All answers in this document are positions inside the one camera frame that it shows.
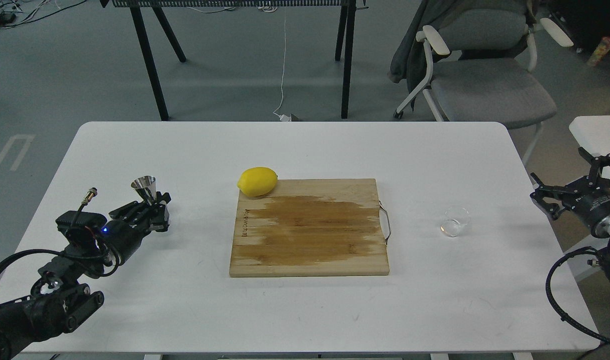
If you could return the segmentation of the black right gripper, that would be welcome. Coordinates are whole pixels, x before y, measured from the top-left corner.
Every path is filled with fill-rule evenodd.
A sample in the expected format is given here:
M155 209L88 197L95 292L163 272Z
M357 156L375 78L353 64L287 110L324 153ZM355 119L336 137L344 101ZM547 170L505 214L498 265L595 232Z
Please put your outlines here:
M610 182L602 178L604 167L610 167L610 153L608 155L591 155L585 148L578 148L579 155L590 164L590 173L585 182L573 182L567 186L546 185L532 172L531 178L535 181L535 190L530 198L535 205L544 212L548 219L556 221L565 211L575 214L590 230L593 237L606 239L610 237L604 221L610 217ZM572 192L569 205L564 202L564 196Z

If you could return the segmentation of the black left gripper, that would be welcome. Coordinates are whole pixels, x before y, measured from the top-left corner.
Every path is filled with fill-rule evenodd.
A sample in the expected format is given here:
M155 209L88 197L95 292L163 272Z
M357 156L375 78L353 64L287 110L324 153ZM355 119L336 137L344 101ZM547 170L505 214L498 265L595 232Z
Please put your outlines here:
M157 202L148 205L144 200L127 203L109 212L111 221L101 229L101 235L113 251L118 265L125 262L138 250L142 240L150 232L167 232L170 226L167 204L169 193L156 192Z

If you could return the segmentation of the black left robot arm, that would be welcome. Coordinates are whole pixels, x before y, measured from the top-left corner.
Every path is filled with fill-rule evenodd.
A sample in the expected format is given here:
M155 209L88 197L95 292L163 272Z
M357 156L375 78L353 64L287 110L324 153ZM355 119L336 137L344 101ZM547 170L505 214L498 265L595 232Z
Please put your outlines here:
M169 228L169 193L152 186L135 186L141 196L112 210L99 213L68 210L56 219L56 227L68 241L62 251L29 249L0 262L0 275L16 260L28 255L49 254L30 293L0 302L0 360L9 360L32 343L74 332L104 304L104 294L79 282L110 276L141 246L153 231Z

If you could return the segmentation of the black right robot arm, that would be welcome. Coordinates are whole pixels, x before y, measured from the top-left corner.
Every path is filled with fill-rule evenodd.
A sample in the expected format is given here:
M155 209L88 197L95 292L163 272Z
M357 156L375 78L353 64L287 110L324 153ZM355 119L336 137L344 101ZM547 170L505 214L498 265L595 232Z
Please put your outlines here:
M600 250L586 246L571 256L594 254L597 265L610 281L610 153L594 156L583 147L578 151L591 166L588 175L565 186L549 186L531 173L536 187L530 197L549 219L555 221L563 212L570 211L590 230L591 235L609 239L607 246Z

